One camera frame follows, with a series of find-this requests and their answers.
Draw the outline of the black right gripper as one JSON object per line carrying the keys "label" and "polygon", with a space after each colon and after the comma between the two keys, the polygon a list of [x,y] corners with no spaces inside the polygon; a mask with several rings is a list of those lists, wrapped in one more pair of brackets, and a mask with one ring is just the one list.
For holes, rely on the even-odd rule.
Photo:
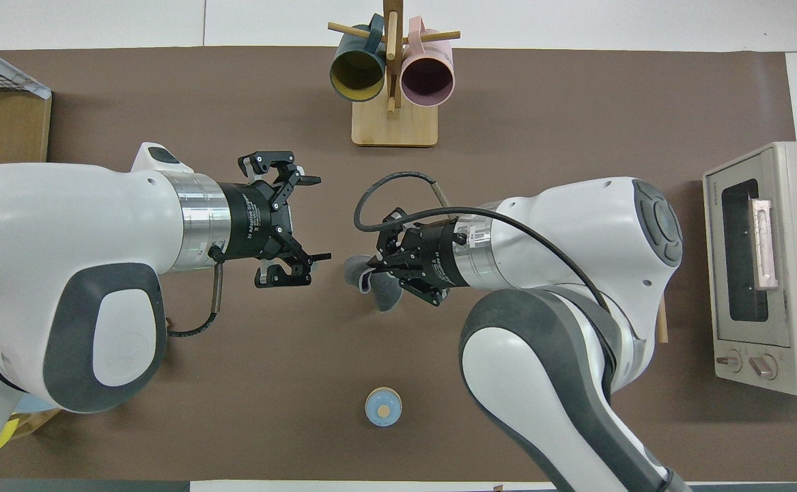
{"label": "black right gripper", "polygon": [[448,296],[448,288],[465,287],[453,251],[456,221],[444,220],[418,224],[405,231],[402,248],[412,252],[408,262],[400,249],[399,239],[404,233],[402,223],[389,225],[379,232],[378,256],[371,258],[370,267],[408,267],[421,270],[418,277],[402,278],[402,289],[433,306],[439,306]]}

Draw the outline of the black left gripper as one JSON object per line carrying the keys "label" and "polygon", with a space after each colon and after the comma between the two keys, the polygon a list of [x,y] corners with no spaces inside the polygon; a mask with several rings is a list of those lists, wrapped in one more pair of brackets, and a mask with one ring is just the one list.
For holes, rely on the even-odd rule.
{"label": "black left gripper", "polygon": [[[219,184],[232,219],[224,259],[260,259],[261,267],[255,272],[258,288],[308,286],[314,262],[330,260],[332,253],[305,252],[290,233],[292,225],[285,203],[295,187],[315,186],[322,182],[321,177],[305,174],[295,164],[293,152],[254,152],[240,156],[237,165],[249,184]],[[265,180],[270,170],[277,170],[272,184]],[[276,232],[277,226],[283,232]]]}

